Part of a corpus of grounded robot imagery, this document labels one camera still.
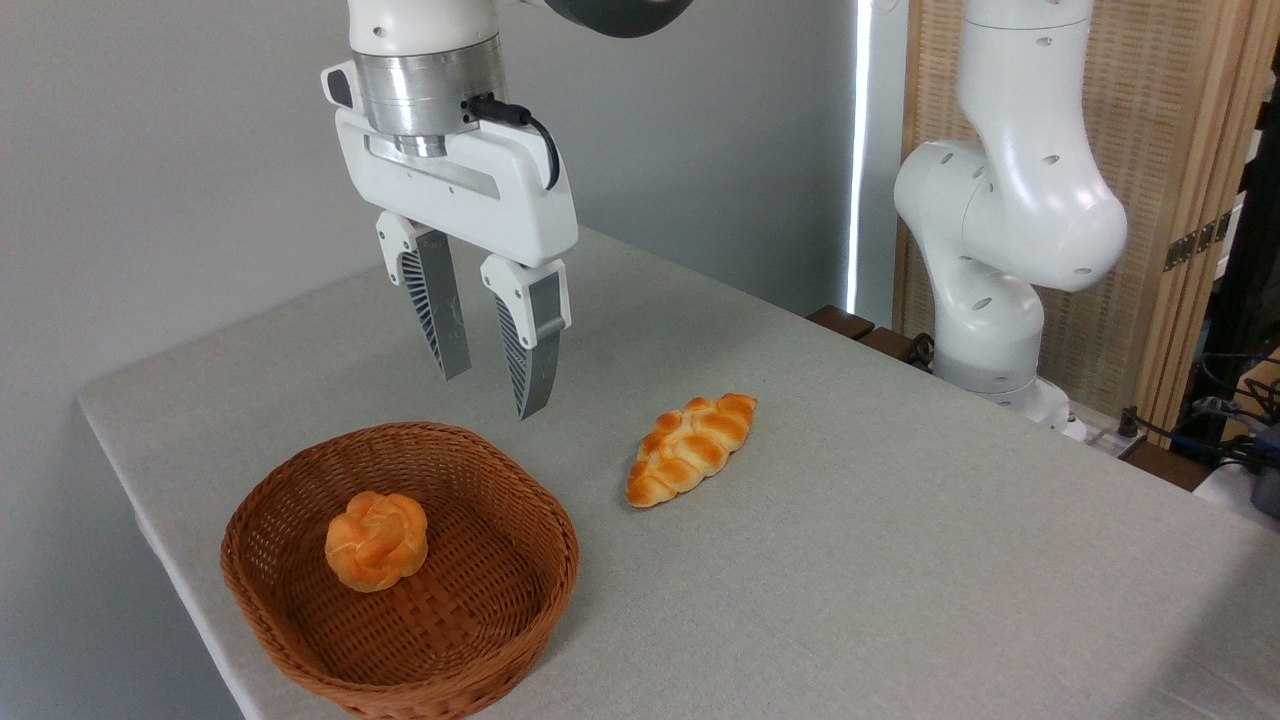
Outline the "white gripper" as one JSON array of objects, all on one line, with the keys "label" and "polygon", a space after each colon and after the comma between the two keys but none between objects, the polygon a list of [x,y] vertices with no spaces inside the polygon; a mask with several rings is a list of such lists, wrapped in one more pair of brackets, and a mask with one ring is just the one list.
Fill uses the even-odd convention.
[{"label": "white gripper", "polygon": [[545,407],[561,332],[572,325],[564,263],[549,261],[579,240],[570,179],[562,172],[550,182],[545,140],[483,122],[447,136],[445,156],[417,158],[347,108],[337,109],[335,129],[356,190],[385,209],[376,231],[387,274],[407,290],[443,377],[471,368],[452,236],[494,252],[481,277],[495,299],[518,418]]}]

